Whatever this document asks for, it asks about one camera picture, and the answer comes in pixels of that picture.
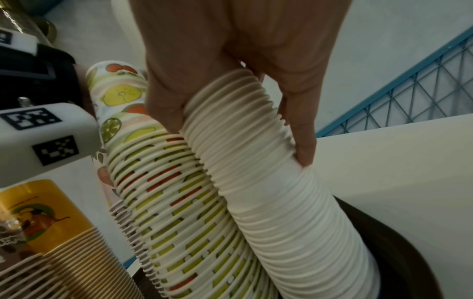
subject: wire basket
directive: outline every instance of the wire basket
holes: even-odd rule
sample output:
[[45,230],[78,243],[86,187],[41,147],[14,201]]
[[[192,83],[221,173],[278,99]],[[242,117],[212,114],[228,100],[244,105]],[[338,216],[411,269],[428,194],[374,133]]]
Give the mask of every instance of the wire basket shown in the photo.
[[326,126],[317,136],[333,136],[473,113],[473,29],[362,104]]

